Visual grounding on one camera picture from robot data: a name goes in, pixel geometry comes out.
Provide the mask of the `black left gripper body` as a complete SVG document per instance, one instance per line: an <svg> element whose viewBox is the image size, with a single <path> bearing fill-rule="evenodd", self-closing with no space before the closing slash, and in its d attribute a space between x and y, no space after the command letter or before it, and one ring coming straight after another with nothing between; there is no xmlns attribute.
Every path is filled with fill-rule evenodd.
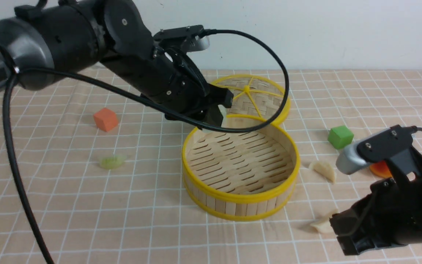
<svg viewBox="0 0 422 264"><path fill-rule="evenodd" d="M150 101L171 112L204 121L211 106L232 106L233 94L211 85L186 52L177 48L146 47L138 52L138 89Z"/></svg>

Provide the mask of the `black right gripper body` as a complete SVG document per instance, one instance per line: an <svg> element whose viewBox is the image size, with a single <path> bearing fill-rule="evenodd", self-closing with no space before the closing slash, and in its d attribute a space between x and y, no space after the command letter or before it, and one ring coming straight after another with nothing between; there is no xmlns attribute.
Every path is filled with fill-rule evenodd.
<svg viewBox="0 0 422 264"><path fill-rule="evenodd" d="M412 213L392 178L375 182L371 193L330 217L330 226L345 256L404 247L417 240Z"/></svg>

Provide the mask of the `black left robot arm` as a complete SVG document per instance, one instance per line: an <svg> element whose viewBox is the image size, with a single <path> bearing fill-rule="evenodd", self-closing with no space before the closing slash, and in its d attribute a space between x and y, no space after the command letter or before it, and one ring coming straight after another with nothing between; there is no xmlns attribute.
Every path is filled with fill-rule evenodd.
<svg viewBox="0 0 422 264"><path fill-rule="evenodd" d="M131 0L60 0L15 14L0 20L0 44L22 69L78 73L99 62L147 101L217 127L232 105L187 55L209 47L202 25L152 34Z"/></svg>

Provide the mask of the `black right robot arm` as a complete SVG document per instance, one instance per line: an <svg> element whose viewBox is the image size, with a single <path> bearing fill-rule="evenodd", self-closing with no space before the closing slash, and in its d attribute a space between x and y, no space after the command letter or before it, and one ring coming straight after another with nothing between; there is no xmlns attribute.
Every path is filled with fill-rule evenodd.
<svg viewBox="0 0 422 264"><path fill-rule="evenodd" d="M422 243L422 178L404 194L393 179L371 185L371 193L329 223L346 256Z"/></svg>

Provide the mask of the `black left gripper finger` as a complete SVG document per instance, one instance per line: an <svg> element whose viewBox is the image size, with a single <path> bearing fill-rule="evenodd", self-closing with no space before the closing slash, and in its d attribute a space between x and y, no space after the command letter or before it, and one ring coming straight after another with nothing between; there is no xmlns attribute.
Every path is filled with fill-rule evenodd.
<svg viewBox="0 0 422 264"><path fill-rule="evenodd" d="M214 127L221 127L222 116L218 106L211 106L206 110L204 122Z"/></svg>

